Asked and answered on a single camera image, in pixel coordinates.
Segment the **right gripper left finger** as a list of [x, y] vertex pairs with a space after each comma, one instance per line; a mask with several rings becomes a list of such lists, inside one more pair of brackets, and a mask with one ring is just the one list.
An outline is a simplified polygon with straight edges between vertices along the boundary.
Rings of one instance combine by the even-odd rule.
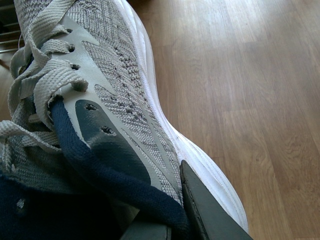
[[172, 230], [165, 224], [135, 220], [120, 238], [121, 240], [171, 240]]

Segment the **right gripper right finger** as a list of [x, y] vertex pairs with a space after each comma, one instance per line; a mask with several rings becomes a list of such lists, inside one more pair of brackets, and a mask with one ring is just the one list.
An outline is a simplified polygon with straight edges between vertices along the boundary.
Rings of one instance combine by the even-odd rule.
[[207, 187], [183, 160], [180, 165], [183, 206], [193, 240], [251, 240], [251, 236], [227, 214]]

